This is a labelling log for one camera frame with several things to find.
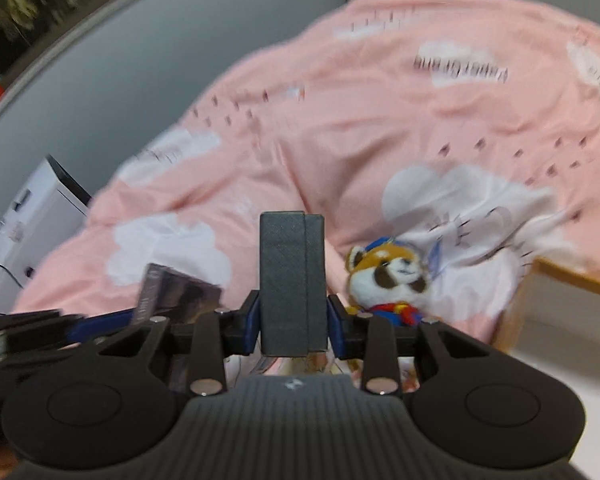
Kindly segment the red panda plush toy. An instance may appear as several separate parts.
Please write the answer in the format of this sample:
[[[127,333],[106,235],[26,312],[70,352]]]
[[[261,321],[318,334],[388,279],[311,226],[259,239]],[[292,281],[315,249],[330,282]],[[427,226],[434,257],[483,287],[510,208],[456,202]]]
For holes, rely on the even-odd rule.
[[[347,294],[356,312],[415,327],[425,317],[432,273],[415,247],[391,237],[353,247],[347,255]]]

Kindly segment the dark grey gift box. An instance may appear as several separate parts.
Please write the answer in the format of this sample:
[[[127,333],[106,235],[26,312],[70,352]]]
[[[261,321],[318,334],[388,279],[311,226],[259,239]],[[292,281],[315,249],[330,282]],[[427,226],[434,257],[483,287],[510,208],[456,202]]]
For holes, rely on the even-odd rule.
[[[261,348],[300,358],[327,349],[324,218],[302,211],[260,217]]]

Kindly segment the gold gift box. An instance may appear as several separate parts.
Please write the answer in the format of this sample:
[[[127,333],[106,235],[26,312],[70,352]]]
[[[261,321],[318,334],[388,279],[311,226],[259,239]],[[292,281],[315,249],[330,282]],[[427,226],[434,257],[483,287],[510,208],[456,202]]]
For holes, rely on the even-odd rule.
[[[173,323],[192,322],[206,307],[217,306],[221,295],[219,286],[170,266],[149,263],[130,324],[142,324],[154,316],[164,316]]]

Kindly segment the orange cardboard box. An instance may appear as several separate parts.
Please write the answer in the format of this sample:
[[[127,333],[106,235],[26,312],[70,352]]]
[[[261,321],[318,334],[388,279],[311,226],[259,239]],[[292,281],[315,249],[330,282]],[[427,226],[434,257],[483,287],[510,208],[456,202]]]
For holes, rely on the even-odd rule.
[[[586,423],[572,462],[600,479],[600,277],[534,260],[493,344],[577,393]]]

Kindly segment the pink cloud-print duvet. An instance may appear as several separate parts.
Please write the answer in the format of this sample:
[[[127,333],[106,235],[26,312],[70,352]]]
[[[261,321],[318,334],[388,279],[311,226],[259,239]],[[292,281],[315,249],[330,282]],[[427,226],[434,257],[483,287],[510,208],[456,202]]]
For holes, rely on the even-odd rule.
[[[354,246],[438,245],[431,310],[480,339],[535,259],[600,278],[600,25],[527,0],[351,0],[128,158],[15,309],[127,309],[151,263],[240,304],[267,210],[324,218],[334,292]]]

